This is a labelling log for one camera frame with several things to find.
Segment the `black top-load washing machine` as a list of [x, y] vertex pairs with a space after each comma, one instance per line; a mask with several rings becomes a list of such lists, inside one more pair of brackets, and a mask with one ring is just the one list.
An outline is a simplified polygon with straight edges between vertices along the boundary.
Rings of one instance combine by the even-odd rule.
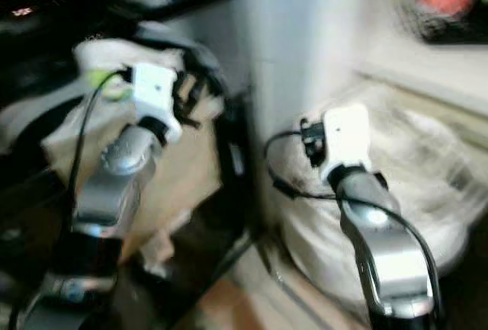
[[[116, 267], [115, 288], [94, 309], [37, 302], [38, 312], [48, 315], [38, 323], [40, 329], [59, 330], [80, 320], [78, 330], [167, 330], [191, 311], [235, 258], [238, 242], [246, 235], [246, 217], [254, 210], [253, 195], [245, 191], [253, 181], [245, 93], [249, 54], [238, 24], [216, 18], [198, 18], [191, 24], [197, 40], [223, 65], [230, 89], [222, 113], [207, 123], [198, 145], [213, 152], [213, 158], [189, 163], [184, 173], [217, 172], [222, 183], [188, 208], [185, 219], [169, 219], [158, 228], [174, 249], [173, 256], [162, 261], [161, 274], [151, 274], [144, 268], [146, 257], [133, 253]], [[53, 84], [38, 97], [44, 113], [1, 159], [3, 300], [13, 306], [12, 319], [27, 319], [27, 302], [41, 284], [42, 271], [62, 253], [56, 230], [66, 225], [59, 212], [70, 204], [66, 182], [53, 170], [50, 157], [42, 155], [40, 135], [51, 133], [53, 122], [64, 120], [81, 100], [81, 77]]]

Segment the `white fabric laundry bag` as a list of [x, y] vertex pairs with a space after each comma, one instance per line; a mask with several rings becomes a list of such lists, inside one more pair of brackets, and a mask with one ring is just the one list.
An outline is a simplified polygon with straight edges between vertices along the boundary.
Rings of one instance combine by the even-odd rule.
[[[368, 108], [373, 166], [446, 277], [463, 257], [468, 230], [488, 211], [488, 150], [458, 132], [457, 108], [393, 91], [349, 92], [322, 101], [306, 117], [317, 120], [328, 108], [349, 104]], [[340, 303], [362, 306], [355, 254], [339, 228], [335, 202], [285, 201], [280, 217], [284, 244], [308, 280]]]

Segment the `black power strip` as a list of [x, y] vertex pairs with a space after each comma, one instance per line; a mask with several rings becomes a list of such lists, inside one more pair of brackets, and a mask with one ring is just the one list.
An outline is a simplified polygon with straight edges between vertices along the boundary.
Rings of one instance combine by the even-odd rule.
[[474, 2], [460, 15], [440, 16], [407, 4], [398, 7], [401, 26], [431, 45], [488, 45], [488, 3]]

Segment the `yellow-green garment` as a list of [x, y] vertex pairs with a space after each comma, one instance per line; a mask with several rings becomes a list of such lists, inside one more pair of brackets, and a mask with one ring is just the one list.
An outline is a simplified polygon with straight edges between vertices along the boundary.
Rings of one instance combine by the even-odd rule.
[[105, 101], [125, 101], [132, 96], [132, 86], [121, 75], [107, 69], [95, 69], [84, 72], [84, 76], [94, 91], [101, 86], [101, 99]]

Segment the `beige cloth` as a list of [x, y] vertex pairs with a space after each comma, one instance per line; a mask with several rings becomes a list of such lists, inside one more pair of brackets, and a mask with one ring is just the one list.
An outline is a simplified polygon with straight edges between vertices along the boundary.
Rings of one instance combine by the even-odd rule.
[[[132, 232], [127, 235], [123, 261], [137, 253], [140, 246], [153, 242], [153, 237], [164, 232], [173, 235], [191, 219], [196, 206], [222, 187], [220, 167], [215, 146], [215, 114], [193, 113], [202, 122], [200, 128], [185, 127], [181, 139], [173, 146], [166, 146], [158, 159], [156, 173], [143, 193], [142, 206], [137, 211]], [[66, 123], [42, 139], [43, 155], [52, 169], [65, 182], [74, 156], [80, 108], [71, 111]], [[95, 113], [88, 125], [79, 183], [94, 172], [101, 150], [116, 137], [120, 128], [131, 120], [132, 114], [109, 108], [107, 113]]]

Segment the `white counter cabinet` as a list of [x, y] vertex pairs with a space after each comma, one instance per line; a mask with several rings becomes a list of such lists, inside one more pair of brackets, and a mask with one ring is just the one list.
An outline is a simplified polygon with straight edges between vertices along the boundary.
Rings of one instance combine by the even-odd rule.
[[345, 52], [351, 70], [453, 108], [488, 134], [488, 48], [430, 46], [381, 34]]

